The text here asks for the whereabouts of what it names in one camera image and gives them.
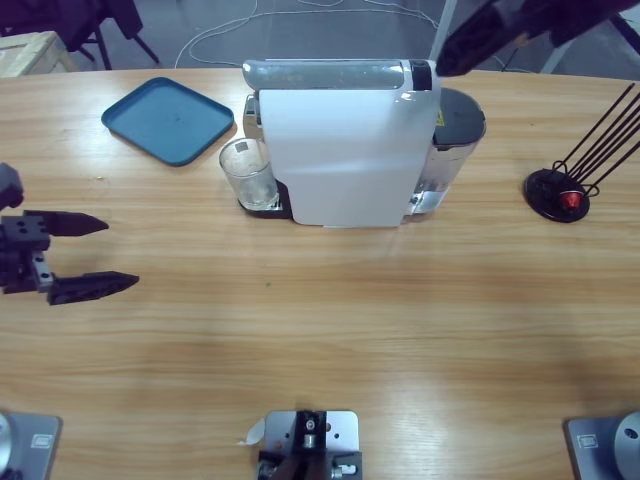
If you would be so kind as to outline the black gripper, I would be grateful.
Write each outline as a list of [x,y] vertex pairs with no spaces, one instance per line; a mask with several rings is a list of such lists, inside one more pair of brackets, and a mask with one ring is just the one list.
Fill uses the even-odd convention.
[[137,275],[116,271],[56,277],[45,258],[52,236],[80,237],[107,230],[109,225],[88,214],[25,210],[1,217],[1,290],[3,294],[47,293],[51,306],[97,300],[122,292]]

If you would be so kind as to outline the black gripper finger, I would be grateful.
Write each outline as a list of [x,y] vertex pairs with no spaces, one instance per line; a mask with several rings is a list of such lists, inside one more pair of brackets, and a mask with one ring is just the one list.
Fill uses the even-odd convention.
[[636,0],[556,1],[552,7],[549,38],[553,46],[562,46],[594,26],[638,5]]
[[544,1],[486,1],[445,40],[438,76],[462,76],[518,37],[535,30]]

